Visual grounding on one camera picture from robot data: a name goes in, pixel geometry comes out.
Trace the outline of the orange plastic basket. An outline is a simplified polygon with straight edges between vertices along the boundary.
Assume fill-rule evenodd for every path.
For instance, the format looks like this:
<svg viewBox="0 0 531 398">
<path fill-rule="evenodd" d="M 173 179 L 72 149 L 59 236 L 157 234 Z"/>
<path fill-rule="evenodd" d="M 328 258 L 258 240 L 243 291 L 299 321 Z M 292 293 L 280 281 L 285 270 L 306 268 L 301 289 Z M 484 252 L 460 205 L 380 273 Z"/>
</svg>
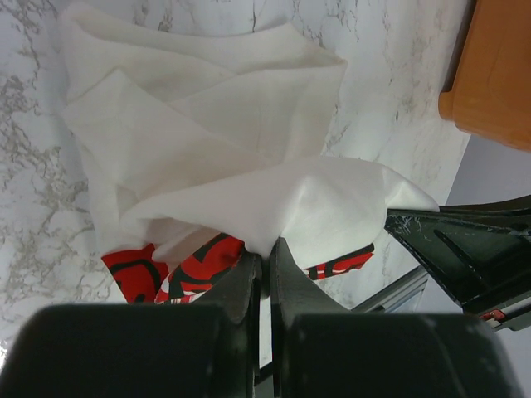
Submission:
<svg viewBox="0 0 531 398">
<path fill-rule="evenodd" d="M 464 132 L 530 150 L 530 2 L 475 4 L 439 115 Z"/>
</svg>

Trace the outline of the white t shirt red print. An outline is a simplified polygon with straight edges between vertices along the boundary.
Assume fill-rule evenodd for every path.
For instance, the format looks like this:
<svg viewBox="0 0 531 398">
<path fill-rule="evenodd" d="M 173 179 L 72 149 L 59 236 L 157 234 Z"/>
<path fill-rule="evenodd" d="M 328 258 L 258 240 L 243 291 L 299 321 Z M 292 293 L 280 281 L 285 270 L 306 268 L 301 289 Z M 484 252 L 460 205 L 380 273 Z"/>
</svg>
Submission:
<svg viewBox="0 0 531 398">
<path fill-rule="evenodd" d="M 321 153 L 347 63 L 290 24 L 185 36 L 74 2 L 59 28 L 62 119 L 130 303 L 190 303 L 278 239 L 305 277 L 344 274 L 390 210 L 438 210 L 382 164 Z"/>
</svg>

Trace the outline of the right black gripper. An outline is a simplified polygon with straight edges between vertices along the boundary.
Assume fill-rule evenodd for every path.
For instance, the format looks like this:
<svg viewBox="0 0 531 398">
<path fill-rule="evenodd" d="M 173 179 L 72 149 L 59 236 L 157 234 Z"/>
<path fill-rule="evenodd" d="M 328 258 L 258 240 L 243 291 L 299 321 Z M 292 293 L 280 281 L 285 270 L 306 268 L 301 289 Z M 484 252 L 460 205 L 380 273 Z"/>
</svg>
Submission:
<svg viewBox="0 0 531 398">
<path fill-rule="evenodd" d="M 530 200 L 390 210 L 385 230 L 495 332 L 530 327 Z"/>
</svg>

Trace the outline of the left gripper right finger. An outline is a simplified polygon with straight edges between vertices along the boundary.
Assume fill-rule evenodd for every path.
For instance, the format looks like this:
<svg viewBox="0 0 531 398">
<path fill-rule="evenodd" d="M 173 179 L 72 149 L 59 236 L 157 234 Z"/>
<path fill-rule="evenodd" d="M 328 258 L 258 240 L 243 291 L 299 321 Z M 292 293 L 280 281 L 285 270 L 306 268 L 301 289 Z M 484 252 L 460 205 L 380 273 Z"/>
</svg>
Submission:
<svg viewBox="0 0 531 398">
<path fill-rule="evenodd" d="M 270 254 L 278 397 L 520 397 L 494 332 L 457 314 L 354 313 L 278 240 Z"/>
</svg>

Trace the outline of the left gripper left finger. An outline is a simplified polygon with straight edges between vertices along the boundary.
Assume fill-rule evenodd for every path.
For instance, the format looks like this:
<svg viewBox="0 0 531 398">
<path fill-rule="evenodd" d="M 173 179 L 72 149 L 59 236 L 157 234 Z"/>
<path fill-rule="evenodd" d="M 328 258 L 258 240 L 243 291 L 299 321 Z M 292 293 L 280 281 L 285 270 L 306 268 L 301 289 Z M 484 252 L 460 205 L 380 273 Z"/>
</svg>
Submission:
<svg viewBox="0 0 531 398">
<path fill-rule="evenodd" d="M 261 258 L 244 252 L 188 304 L 44 308 L 1 372 L 4 397 L 251 397 Z"/>
</svg>

